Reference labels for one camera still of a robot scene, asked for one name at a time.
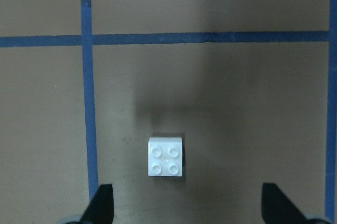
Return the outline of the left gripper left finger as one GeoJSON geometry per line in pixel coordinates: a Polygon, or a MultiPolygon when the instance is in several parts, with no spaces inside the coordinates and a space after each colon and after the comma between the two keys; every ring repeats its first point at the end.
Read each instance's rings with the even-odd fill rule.
{"type": "Polygon", "coordinates": [[[80,223],[111,224],[114,219],[112,184],[102,184],[80,218],[80,223]]]}

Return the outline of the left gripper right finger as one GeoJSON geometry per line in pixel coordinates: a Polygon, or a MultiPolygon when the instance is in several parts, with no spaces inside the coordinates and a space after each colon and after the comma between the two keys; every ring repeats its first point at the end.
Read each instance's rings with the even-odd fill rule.
{"type": "Polygon", "coordinates": [[[274,183],[262,185],[262,219],[265,223],[306,223],[307,219],[274,183]]]}

